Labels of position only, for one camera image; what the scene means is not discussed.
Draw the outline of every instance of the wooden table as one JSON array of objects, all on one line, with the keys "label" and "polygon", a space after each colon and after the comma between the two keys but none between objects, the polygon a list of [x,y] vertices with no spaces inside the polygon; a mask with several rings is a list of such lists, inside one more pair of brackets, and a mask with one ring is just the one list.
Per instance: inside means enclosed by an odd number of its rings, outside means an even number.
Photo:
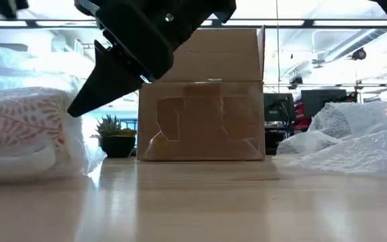
[{"label": "wooden table", "polygon": [[107,160],[93,179],[0,186],[0,241],[387,242],[387,179]]}]

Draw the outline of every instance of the black plant pot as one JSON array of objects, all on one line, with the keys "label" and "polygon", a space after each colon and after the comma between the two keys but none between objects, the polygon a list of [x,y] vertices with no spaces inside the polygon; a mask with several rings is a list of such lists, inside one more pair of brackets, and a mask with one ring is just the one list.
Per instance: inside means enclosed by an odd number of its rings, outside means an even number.
[{"label": "black plant pot", "polygon": [[127,158],[135,146],[135,137],[101,137],[99,145],[107,153],[107,158]]}]

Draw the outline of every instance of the succulent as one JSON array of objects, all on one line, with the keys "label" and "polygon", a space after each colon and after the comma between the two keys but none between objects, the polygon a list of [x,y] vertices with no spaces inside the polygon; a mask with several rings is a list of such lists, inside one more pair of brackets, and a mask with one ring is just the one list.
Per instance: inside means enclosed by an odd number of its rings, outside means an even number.
[{"label": "succulent", "polygon": [[109,136],[129,136],[136,135],[136,131],[130,128],[122,128],[122,121],[117,119],[116,116],[112,118],[110,115],[106,115],[102,118],[102,121],[98,123],[96,130],[101,137]]}]

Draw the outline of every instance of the potted plant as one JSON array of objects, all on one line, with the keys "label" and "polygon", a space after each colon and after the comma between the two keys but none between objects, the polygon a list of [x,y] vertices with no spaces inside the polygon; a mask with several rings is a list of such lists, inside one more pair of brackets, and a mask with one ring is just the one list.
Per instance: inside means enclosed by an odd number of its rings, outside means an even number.
[{"label": "potted plant", "polygon": [[122,128],[122,121],[107,115],[97,125],[99,145],[108,158],[127,158],[135,146],[136,131]]}]

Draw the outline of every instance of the cardboard box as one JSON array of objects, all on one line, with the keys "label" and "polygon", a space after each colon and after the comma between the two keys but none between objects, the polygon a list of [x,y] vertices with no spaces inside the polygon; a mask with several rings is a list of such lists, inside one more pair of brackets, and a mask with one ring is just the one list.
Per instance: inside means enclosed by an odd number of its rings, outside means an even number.
[{"label": "cardboard box", "polygon": [[145,161],[262,161],[264,29],[198,30],[140,90]]}]

